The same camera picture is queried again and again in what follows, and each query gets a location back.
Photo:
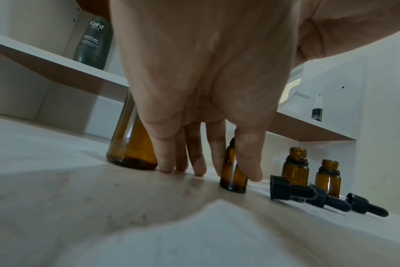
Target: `green bottle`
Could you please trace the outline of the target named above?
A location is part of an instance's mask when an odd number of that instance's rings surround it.
[[[81,37],[73,59],[96,69],[103,69],[111,48],[112,36],[109,21],[104,17],[95,16]]]

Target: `marble surface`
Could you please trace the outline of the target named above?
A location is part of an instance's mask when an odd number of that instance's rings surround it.
[[[0,266],[400,266],[400,216],[121,168],[107,147],[0,116]]]

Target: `hand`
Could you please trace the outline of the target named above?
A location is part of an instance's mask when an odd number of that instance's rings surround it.
[[[204,175],[206,122],[220,175],[227,119],[237,126],[238,165],[253,181],[262,179],[266,128],[292,66],[400,30],[400,1],[111,0],[111,13],[159,168],[186,170],[187,147]]]

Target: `black and white bottle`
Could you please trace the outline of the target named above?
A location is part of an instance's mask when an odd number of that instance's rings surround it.
[[[311,118],[316,121],[322,121],[323,115],[323,99],[322,95],[318,95],[314,101],[313,111],[311,113]]]

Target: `small amber bottle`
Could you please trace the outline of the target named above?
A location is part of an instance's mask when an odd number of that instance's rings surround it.
[[[314,185],[325,189],[333,198],[339,198],[341,192],[341,173],[338,170],[339,162],[323,160],[322,166],[316,173]]]
[[[157,167],[152,141],[138,117],[130,93],[125,99],[106,157],[110,162],[128,168],[153,170]]]
[[[282,167],[281,176],[288,179],[291,184],[306,186],[309,179],[308,165],[307,150],[300,147],[291,147]],[[293,197],[292,200],[304,202],[304,198]]]
[[[222,188],[236,193],[245,193],[248,178],[240,171],[235,158],[235,139],[232,138],[225,153],[221,181]]]

